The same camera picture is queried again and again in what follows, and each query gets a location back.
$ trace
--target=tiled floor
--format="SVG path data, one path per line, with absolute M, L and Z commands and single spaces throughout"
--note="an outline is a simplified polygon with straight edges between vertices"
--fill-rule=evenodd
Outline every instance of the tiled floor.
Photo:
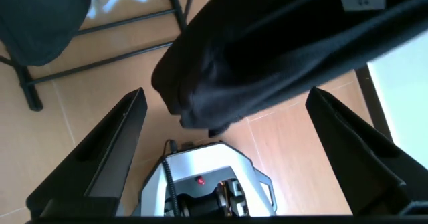
M 192 18 L 207 0 L 194 0 Z M 121 0 L 109 14 L 87 19 L 83 28 L 169 7 L 168 0 Z M 43 76 L 174 39 L 179 28 L 172 15 L 100 31 L 73 39 L 52 63 L 31 68 Z M 209 142 L 202 130 L 183 130 L 150 85 L 164 54 L 160 49 L 107 66 L 37 85 L 41 112 L 28 109 L 14 71 L 0 65 L 0 223 L 29 219 L 25 198 L 85 137 L 125 93 L 142 86 L 148 113 L 124 191 L 127 213 L 138 190 L 161 155 L 168 138 Z M 322 86 L 370 122 L 354 72 Z M 221 140 L 250 157 L 274 182 L 278 214 L 345 214 L 350 209 L 304 107 L 302 94 L 234 124 Z

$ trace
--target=black cable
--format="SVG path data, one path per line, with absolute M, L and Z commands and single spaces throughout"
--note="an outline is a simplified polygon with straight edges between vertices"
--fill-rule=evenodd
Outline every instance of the black cable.
M 163 147 L 163 155 L 165 155 L 165 150 L 167 149 L 167 144 L 170 141 L 174 141 L 174 140 L 167 140 L 165 142 L 165 145 Z M 171 169 L 169 168 L 169 164 L 165 158 L 162 160 L 162 165 L 163 165 L 163 168 L 165 170 L 165 175 L 167 176 L 167 187 L 169 190 L 169 195 L 171 196 L 171 201 L 173 202 L 174 216 L 179 217 L 180 216 L 179 201 L 177 200 L 177 193 L 175 191 L 173 176 L 171 175 Z

